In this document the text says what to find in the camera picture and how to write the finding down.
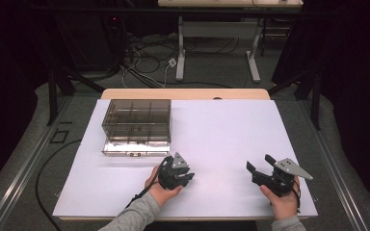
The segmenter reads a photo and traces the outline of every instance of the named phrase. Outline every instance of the table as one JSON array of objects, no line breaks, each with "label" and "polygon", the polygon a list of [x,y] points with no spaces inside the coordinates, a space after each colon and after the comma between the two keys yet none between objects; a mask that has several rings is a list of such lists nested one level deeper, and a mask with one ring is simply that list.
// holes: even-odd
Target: table
[{"label": "table", "polygon": [[[142,190],[151,169],[162,158],[105,156],[101,153],[105,141],[101,122],[111,98],[168,97],[172,99],[171,152],[180,152],[196,176],[178,197],[168,201],[156,220],[273,217],[269,201],[251,182],[246,161],[271,174],[273,167],[265,162],[265,154],[276,160],[297,160],[276,104],[269,100],[267,92],[169,89],[105,90],[92,113],[53,216],[111,219]],[[218,97],[223,100],[212,100]],[[317,216],[305,180],[301,180],[301,188],[301,217]]]},{"label": "table", "polygon": [[[159,0],[160,7],[210,7],[210,8],[300,8],[302,0]],[[178,61],[176,66],[177,81],[182,81],[185,67],[185,49],[183,40],[186,37],[200,38],[239,38],[252,39],[251,50],[246,52],[252,80],[260,83],[260,76],[254,60],[254,54],[261,35],[258,22],[202,22],[178,20]]]}]

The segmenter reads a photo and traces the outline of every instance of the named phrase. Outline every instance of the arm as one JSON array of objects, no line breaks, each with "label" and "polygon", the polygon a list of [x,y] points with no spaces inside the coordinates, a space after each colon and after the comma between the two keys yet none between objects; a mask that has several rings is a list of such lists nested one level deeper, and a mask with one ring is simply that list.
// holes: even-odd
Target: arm
[{"label": "arm", "polygon": [[[293,189],[298,192],[300,181],[296,176]],[[272,224],[273,231],[305,231],[305,227],[297,217],[298,202],[296,196],[290,192],[286,196],[278,197],[265,185],[260,186],[260,190],[270,200],[272,204],[275,222]]]},{"label": "arm", "polygon": [[[155,167],[151,176],[145,181],[145,188],[151,184],[157,173]],[[152,223],[160,208],[171,198],[178,195],[182,186],[171,191],[164,190],[158,182],[155,182],[143,197],[133,201],[130,206],[119,213],[109,224],[99,231],[140,231]]]}]

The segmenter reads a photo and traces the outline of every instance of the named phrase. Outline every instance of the forearm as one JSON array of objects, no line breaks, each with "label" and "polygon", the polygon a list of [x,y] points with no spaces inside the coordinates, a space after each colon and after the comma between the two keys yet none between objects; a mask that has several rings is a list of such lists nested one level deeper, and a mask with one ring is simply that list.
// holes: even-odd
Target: forearm
[{"label": "forearm", "polygon": [[297,216],[276,220],[272,224],[273,231],[305,231],[304,225]]},{"label": "forearm", "polygon": [[140,199],[119,213],[109,224],[99,231],[140,231],[152,223],[155,216],[159,213],[160,207],[154,197],[147,192]]}]

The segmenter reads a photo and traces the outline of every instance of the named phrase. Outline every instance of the person's left hand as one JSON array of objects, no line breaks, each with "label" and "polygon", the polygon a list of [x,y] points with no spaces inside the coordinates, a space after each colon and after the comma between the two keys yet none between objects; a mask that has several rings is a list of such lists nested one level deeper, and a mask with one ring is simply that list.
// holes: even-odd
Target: person's left hand
[{"label": "person's left hand", "polygon": [[[149,186],[152,179],[154,178],[154,175],[157,173],[157,170],[158,167],[154,167],[151,176],[149,176],[149,178],[145,181],[145,187]],[[183,186],[178,186],[171,191],[164,190],[164,188],[162,188],[162,186],[157,181],[151,186],[151,188],[149,189],[149,193],[151,193],[151,195],[155,198],[161,208],[169,199],[177,196],[179,192],[181,192]]]}]

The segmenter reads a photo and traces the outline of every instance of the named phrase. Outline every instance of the hand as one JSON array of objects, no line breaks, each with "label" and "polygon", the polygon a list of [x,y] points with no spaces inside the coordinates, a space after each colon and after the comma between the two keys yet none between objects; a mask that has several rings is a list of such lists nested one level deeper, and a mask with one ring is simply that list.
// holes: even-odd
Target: hand
[{"label": "hand", "polygon": [[[294,184],[293,189],[298,192],[300,186],[299,177],[295,176],[294,180],[297,184]],[[260,190],[272,203],[275,219],[289,218],[297,214],[298,201],[293,192],[289,192],[283,197],[278,197],[265,185],[260,186]]]},{"label": "hand", "polygon": [[[157,173],[158,167],[152,170],[151,176],[145,181],[145,187],[149,186],[155,174]],[[182,186],[178,186],[173,190],[164,190],[159,183],[154,183],[149,189],[149,193],[155,198],[159,207],[161,208],[169,199],[177,196],[182,190]]]}]

